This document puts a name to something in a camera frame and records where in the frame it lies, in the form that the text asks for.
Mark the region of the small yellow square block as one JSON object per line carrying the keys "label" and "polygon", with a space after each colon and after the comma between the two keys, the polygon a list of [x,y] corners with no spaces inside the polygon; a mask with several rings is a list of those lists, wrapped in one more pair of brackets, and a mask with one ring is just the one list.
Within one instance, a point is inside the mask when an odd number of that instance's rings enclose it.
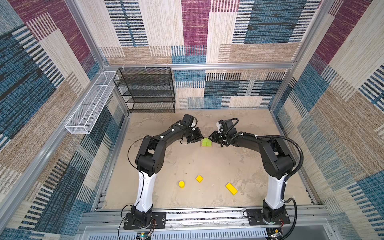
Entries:
{"label": "small yellow square block", "polygon": [[197,177],[196,177],[196,180],[199,182],[199,183],[201,183],[202,181],[203,181],[203,177],[201,176],[201,175],[198,175]]}

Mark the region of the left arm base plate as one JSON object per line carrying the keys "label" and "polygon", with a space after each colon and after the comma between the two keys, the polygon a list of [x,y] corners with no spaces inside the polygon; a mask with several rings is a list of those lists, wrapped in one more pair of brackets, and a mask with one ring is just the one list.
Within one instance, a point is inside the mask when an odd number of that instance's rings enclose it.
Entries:
{"label": "left arm base plate", "polygon": [[144,218],[127,213],[124,216],[124,230],[149,230],[151,228],[164,229],[167,219],[166,212],[152,212]]}

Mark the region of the long yellow block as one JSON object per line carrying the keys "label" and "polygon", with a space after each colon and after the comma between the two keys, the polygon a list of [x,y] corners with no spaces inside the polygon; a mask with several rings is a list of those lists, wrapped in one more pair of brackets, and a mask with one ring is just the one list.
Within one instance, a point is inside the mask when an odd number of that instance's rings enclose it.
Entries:
{"label": "long yellow block", "polygon": [[226,184],[226,188],[227,190],[234,196],[237,194],[238,190],[231,184],[231,183],[228,183]]}

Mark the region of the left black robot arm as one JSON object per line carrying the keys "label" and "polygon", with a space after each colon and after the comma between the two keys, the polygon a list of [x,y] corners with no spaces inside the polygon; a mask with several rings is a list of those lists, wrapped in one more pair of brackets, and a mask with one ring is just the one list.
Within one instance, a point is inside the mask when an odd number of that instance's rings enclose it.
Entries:
{"label": "left black robot arm", "polygon": [[172,124],[166,131],[142,139],[135,159],[139,174],[137,199],[131,208],[135,221],[148,226],[152,221],[153,191],[157,174],[164,165],[166,149],[177,141],[187,140],[187,144],[201,141],[204,137],[197,127],[198,120],[185,114],[182,120]]}

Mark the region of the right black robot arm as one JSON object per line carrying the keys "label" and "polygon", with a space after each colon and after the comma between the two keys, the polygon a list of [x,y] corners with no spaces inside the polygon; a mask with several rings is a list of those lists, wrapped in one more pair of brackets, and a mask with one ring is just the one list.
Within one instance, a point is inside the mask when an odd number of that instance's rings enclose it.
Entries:
{"label": "right black robot arm", "polygon": [[293,172],[295,161],[282,136],[238,132],[235,128],[238,121],[236,118],[218,121],[218,130],[209,136],[209,140],[221,147],[234,146],[260,153],[264,170],[268,174],[268,191],[261,215],[266,224],[274,224],[285,215],[286,177]]}

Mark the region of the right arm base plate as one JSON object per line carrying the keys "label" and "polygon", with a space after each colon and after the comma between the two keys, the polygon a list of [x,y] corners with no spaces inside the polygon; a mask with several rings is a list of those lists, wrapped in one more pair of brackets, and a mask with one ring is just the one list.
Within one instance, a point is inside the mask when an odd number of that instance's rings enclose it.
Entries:
{"label": "right arm base plate", "polygon": [[285,206],[276,210],[269,208],[246,209],[244,215],[250,226],[289,225],[293,220],[289,217]]}

